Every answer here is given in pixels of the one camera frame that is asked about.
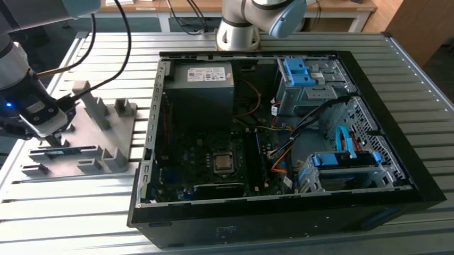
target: metal rail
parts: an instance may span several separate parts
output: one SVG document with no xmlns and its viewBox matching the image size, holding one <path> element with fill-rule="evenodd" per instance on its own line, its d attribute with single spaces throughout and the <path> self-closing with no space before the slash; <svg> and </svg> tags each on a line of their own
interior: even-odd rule
<svg viewBox="0 0 454 255">
<path fill-rule="evenodd" d="M 98 90 L 105 104 L 128 97 L 138 106 L 129 167 L 121 174 L 28 180 L 18 171 L 26 143 L 17 142 L 0 171 L 0 253 L 145 254 L 161 251 L 133 228 L 126 214 L 133 171 L 142 155 L 158 51 L 215 50 L 213 35 L 134 33 L 124 74 Z M 86 51 L 90 38 L 77 39 L 64 63 Z M 178 251 L 249 254 L 409 254 L 454 250 L 454 113 L 452 104 L 392 38 L 380 34 L 300 33 L 285 40 L 261 36 L 263 50 L 348 50 L 379 92 L 447 201 L 399 217 L 369 232 L 239 243 Z M 52 80 L 61 96 L 72 81 L 96 84 L 118 70 L 126 51 L 124 33 L 101 33 L 85 62 Z"/>
</svg>

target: table leg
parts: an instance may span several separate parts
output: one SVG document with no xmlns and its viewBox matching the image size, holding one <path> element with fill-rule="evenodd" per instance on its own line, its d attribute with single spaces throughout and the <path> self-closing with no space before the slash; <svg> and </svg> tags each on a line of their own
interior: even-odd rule
<svg viewBox="0 0 454 255">
<path fill-rule="evenodd" d="M 169 33 L 170 23 L 168 19 L 170 18 L 170 14 L 168 12 L 157 12 L 157 18 L 158 18 L 158 24 L 161 27 L 161 33 Z"/>
<path fill-rule="evenodd" d="M 69 20 L 62 21 L 62 26 L 61 26 L 61 28 L 69 28 L 69 27 L 70 27 L 70 25 L 69 25 Z"/>
<path fill-rule="evenodd" d="M 361 29 L 365 25 L 367 19 L 368 19 L 369 12 L 357 12 L 357 16 L 355 17 L 348 32 L 361 32 Z"/>
</svg>

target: black cable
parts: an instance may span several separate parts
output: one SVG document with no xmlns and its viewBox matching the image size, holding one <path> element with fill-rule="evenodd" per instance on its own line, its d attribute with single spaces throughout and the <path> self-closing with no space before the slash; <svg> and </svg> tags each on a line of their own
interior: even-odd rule
<svg viewBox="0 0 454 255">
<path fill-rule="evenodd" d="M 299 132 L 316 122 L 317 116 L 321 113 L 321 111 L 324 111 L 325 108 L 331 107 L 335 104 L 348 102 L 353 95 L 355 94 L 351 93 L 347 96 L 341 96 L 341 97 L 337 97 L 336 99 L 328 100 L 323 104 L 320 104 L 313 110 L 311 110 L 305 114 L 305 116 L 301 118 L 299 123 L 295 125 L 289 133 L 289 138 L 287 142 L 269 153 L 269 156 L 273 156 L 277 152 L 280 152 L 285 147 L 288 147 L 293 143 L 293 141 L 299 137 L 299 134 L 300 134 Z"/>
<path fill-rule="evenodd" d="M 247 112 L 251 111 L 251 104 L 247 104 L 247 106 L 245 106 L 245 111 L 247 111 Z M 256 125 L 261 125 L 261 122 L 257 120 L 257 118 L 255 117 L 253 114 L 249 114 L 248 117 L 251 117 L 251 119 L 253 119 Z"/>
<path fill-rule="evenodd" d="M 37 78 L 41 79 L 41 78 L 52 76 L 57 73 L 62 73 L 62 72 L 70 70 L 72 68 L 74 68 L 76 66 L 78 66 L 82 63 L 82 61 L 85 60 L 85 58 L 88 57 L 89 53 L 92 52 L 93 45 L 94 45 L 94 39 L 96 39 L 96 18 L 94 18 L 94 15 L 92 14 L 92 41 L 89 42 L 89 46 L 88 46 L 88 49 L 86 49 L 84 56 L 72 65 L 68 65 L 68 66 L 61 67 L 61 68 L 50 69 L 48 71 L 37 73 L 36 74 Z"/>
<path fill-rule="evenodd" d="M 205 30 L 205 32 L 208 32 L 208 24 L 206 24 L 206 19 L 205 19 L 205 17 L 204 17 L 204 15 L 202 15 L 202 13 L 201 13 L 201 10 L 200 10 L 200 8 L 198 8 L 198 6 L 197 6 L 197 4 L 193 2 L 193 0 L 186 0 L 188 2 L 189 2 L 189 4 L 190 4 L 190 6 L 192 6 L 192 10 L 193 10 L 193 7 L 196 8 L 196 10 L 198 11 L 198 13 L 200 13 L 200 21 L 201 21 L 201 23 L 204 23 L 205 25 L 202 25 L 201 24 L 201 26 L 202 26 L 202 29 Z"/>
<path fill-rule="evenodd" d="M 196 5 L 196 3 L 193 2 L 193 0 L 185 0 L 186 3 L 190 5 L 190 8 L 198 18 L 200 24 L 201 24 L 201 28 L 204 31 L 208 30 L 208 25 L 206 25 L 206 21 L 205 21 L 205 17 L 198 9 L 198 6 Z"/>
<path fill-rule="evenodd" d="M 124 26 L 126 27 L 126 34 L 128 34 L 128 49 L 126 49 L 126 55 L 124 57 L 122 65 L 121 65 L 118 72 L 109 79 L 106 79 L 100 84 L 97 84 L 96 86 L 90 87 L 89 89 L 84 90 L 81 93 L 74 95 L 72 97 L 73 101 L 78 100 L 85 94 L 88 94 L 94 89 L 97 89 L 100 86 L 108 84 L 112 80 L 114 80 L 120 76 L 122 71 L 125 70 L 125 67 L 126 67 L 126 64 L 128 64 L 128 61 L 129 61 L 130 49 L 132 49 L 132 35 L 130 35 L 129 22 L 128 22 L 126 15 L 125 15 L 125 12 L 122 10 L 121 4 L 118 3 L 118 0 L 113 0 L 113 1 L 114 1 L 114 4 L 116 4 L 116 7 L 118 8 L 121 18 L 122 18 L 122 21 L 124 21 Z"/>
<path fill-rule="evenodd" d="M 172 16 L 173 16 L 173 18 L 174 18 L 174 21 L 176 21 L 176 23 L 177 23 L 178 28 L 181 28 L 182 32 L 184 32 L 185 34 L 188 34 L 189 36 L 197 36 L 197 35 L 200 34 L 198 32 L 190 33 L 190 32 L 188 32 L 188 31 L 182 28 L 182 25 L 181 25 L 181 23 L 180 23 L 180 20 L 178 20 L 177 16 L 174 15 L 174 11 L 173 11 L 173 7 L 172 7 L 172 4 L 170 4 L 170 1 L 169 1 L 169 0 L 165 0 L 165 1 L 166 1 L 166 5 L 168 5 L 169 11 L 170 11 L 170 13 L 172 13 Z"/>
<path fill-rule="evenodd" d="M 320 5 L 320 1 L 315 0 L 315 2 L 316 2 L 316 14 L 315 14 L 313 23 L 312 23 L 312 25 L 309 27 L 309 31 L 312 31 L 315 26 L 319 24 L 320 17 L 321 17 L 321 5 Z"/>
<path fill-rule="evenodd" d="M 188 25 L 189 25 L 188 23 L 185 23 L 185 22 L 181 20 L 181 18 L 177 18 L 177 20 L 181 22 L 182 26 L 188 26 Z"/>
</svg>

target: power supply label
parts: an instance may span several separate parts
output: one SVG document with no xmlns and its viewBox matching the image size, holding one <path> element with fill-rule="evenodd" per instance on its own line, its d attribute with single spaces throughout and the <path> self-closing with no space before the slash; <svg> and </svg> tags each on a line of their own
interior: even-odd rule
<svg viewBox="0 0 454 255">
<path fill-rule="evenodd" d="M 186 81 L 224 81 L 225 68 L 223 67 L 204 67 L 189 68 L 186 70 Z"/>
</svg>

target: orange cable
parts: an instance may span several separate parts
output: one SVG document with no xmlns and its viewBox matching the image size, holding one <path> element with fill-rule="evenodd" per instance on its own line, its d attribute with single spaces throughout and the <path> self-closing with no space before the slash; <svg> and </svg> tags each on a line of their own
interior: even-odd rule
<svg viewBox="0 0 454 255">
<path fill-rule="evenodd" d="M 280 170 L 283 171 L 281 169 L 275 169 L 275 167 L 277 166 L 279 162 L 281 161 L 281 159 L 284 158 L 285 154 L 288 153 L 289 149 L 292 148 L 292 146 L 288 147 L 288 149 L 283 152 L 283 154 L 280 155 L 277 161 L 275 162 L 275 164 L 272 165 L 271 167 L 271 172 L 275 172 L 275 170 Z"/>
<path fill-rule="evenodd" d="M 255 108 L 249 112 L 247 112 L 247 113 L 233 115 L 235 118 L 240 118 L 240 117 L 244 117 L 244 116 L 249 115 L 251 113 L 253 113 L 257 110 L 257 108 L 260 107 L 260 103 L 261 103 L 261 95 L 260 95 L 260 92 L 257 91 L 257 89 L 253 87 L 253 85 L 248 81 L 245 81 L 241 78 L 236 78 L 236 79 L 243 81 L 253 89 L 253 91 L 256 93 L 256 97 L 257 97 Z"/>
</svg>

